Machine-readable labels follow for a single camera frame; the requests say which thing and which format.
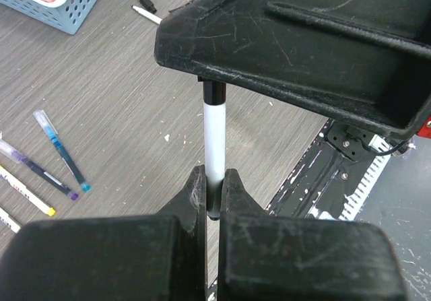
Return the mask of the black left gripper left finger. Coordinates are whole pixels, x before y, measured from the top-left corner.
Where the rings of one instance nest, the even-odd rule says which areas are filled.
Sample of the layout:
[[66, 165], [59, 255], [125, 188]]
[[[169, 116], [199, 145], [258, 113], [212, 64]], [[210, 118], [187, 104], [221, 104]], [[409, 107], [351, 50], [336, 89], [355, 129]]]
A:
[[1, 257], [2, 300], [204, 300], [206, 176], [151, 215], [25, 225]]

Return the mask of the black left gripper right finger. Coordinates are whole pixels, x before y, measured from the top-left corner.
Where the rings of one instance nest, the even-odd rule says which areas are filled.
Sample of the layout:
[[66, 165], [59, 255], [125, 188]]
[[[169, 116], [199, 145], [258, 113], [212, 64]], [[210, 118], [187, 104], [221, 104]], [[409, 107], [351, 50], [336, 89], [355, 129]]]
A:
[[387, 235], [363, 222], [273, 217], [235, 169], [222, 187], [219, 300], [406, 300]]

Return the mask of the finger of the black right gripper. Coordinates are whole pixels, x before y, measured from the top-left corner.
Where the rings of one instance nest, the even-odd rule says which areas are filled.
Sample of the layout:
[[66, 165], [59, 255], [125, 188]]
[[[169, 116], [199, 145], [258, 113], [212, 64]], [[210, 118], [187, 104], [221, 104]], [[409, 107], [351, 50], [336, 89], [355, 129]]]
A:
[[192, 0], [154, 56], [386, 137], [430, 118], [430, 0]]

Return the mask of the teal pen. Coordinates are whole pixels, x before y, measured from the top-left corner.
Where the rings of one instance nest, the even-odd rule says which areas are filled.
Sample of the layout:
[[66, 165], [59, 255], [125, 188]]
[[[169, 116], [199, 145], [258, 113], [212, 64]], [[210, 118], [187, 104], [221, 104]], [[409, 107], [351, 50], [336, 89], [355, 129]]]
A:
[[33, 112], [33, 115], [40, 125], [40, 127], [43, 129], [47, 137], [50, 139], [51, 143], [55, 147], [56, 151], [61, 156], [64, 163], [67, 165], [68, 169], [72, 173], [72, 175], [75, 177], [76, 181], [79, 183], [81, 189], [83, 192], [88, 192], [91, 189], [90, 184], [87, 182], [87, 180], [84, 178], [83, 174], [80, 172], [79, 168], [76, 166], [75, 162], [69, 155], [68, 151], [64, 147], [64, 145], [61, 143], [61, 140], [59, 138], [58, 132], [55, 129], [54, 125], [51, 123], [50, 119], [48, 118], [47, 114], [43, 110], [36, 110]]

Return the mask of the short white pen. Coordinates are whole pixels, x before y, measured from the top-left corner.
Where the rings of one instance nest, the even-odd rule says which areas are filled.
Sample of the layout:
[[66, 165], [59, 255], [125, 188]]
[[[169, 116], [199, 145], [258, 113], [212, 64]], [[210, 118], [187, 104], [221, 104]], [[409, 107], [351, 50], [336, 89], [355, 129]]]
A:
[[222, 184], [226, 170], [226, 104], [203, 104], [207, 214], [220, 217]]

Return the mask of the white marker with blue end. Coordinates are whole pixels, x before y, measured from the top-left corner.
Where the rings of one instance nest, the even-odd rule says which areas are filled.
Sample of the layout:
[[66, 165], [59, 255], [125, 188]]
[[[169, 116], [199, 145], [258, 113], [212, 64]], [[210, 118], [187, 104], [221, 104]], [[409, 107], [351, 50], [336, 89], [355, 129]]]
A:
[[14, 233], [20, 231], [21, 226], [2, 207], [0, 208], [0, 218]]

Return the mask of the white marker with yellow end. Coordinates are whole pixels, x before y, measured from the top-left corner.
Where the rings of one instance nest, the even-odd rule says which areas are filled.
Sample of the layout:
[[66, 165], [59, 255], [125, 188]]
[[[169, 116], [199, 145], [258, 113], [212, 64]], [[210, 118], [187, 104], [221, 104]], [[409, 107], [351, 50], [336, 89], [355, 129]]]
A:
[[56, 214], [54, 207], [51, 207], [45, 201], [43, 201], [39, 196], [33, 193], [27, 186], [18, 180], [12, 173], [1, 166], [1, 177], [17, 192], [19, 192], [23, 197], [25, 197], [29, 202], [31, 202], [35, 207], [37, 207], [42, 213], [49, 217], [53, 217]]

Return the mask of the purple pen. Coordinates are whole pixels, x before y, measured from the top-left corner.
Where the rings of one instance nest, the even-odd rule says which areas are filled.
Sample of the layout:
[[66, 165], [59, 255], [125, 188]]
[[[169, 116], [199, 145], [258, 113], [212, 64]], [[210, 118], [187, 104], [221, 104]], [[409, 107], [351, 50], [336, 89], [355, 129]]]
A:
[[48, 173], [44, 168], [39, 166], [33, 160], [25, 156], [19, 150], [8, 144], [3, 139], [1, 140], [1, 153], [7, 156], [9, 159], [13, 160], [18, 164], [23, 164], [28, 167], [33, 173], [37, 174], [43, 180], [45, 180], [50, 185], [54, 186], [57, 190], [62, 192], [62, 194], [66, 195], [72, 201], [76, 201], [79, 195], [68, 187], [66, 184], [61, 182], [59, 179], [55, 178], [52, 174]]

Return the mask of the black cap with white tip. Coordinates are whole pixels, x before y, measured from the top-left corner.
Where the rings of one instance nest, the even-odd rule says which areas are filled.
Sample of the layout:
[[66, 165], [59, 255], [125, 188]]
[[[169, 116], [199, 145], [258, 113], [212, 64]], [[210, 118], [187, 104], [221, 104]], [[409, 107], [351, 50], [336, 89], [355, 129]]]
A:
[[152, 14], [155, 14], [157, 12], [157, 9], [155, 8], [154, 3], [151, 0], [138, 0], [138, 2], [148, 12]]

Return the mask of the white pen with black end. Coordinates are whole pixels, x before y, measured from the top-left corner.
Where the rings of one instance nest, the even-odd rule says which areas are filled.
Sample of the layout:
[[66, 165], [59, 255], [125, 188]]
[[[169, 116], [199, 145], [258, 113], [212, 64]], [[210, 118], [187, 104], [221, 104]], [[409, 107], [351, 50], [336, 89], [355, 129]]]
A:
[[155, 14], [152, 14], [152, 13], [150, 13], [148, 10], [146, 10], [146, 9], [144, 9], [144, 8], [142, 8], [142, 7], [138, 7], [138, 6], [136, 6], [136, 5], [132, 5], [131, 7], [132, 7], [132, 9], [133, 9], [134, 11], [136, 11], [139, 15], [141, 15], [141, 16], [143, 16], [143, 17], [147, 18], [148, 20], [150, 20], [151, 22], [153, 22], [153, 23], [155, 23], [155, 24], [157, 24], [157, 25], [160, 25], [160, 23], [161, 23], [162, 19], [161, 19], [161, 18], [159, 18], [158, 16], [156, 16]]

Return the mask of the small black pen cap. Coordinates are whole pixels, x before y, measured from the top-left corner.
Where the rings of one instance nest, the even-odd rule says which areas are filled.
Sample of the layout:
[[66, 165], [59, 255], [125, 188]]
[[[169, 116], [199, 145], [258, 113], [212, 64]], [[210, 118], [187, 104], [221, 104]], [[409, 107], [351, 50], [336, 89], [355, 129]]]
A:
[[203, 84], [203, 101], [207, 105], [219, 106], [226, 103], [226, 83], [197, 77], [198, 82]]

